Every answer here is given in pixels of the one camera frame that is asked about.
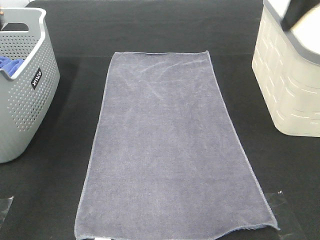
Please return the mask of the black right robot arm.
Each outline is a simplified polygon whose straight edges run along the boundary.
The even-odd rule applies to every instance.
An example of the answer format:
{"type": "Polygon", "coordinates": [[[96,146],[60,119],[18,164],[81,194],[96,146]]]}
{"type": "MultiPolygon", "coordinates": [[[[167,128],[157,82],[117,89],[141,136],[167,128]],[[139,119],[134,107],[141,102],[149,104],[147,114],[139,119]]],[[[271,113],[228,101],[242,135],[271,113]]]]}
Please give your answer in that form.
{"type": "Polygon", "coordinates": [[[309,10],[320,3],[320,0],[291,0],[280,26],[288,32],[309,10]]]}

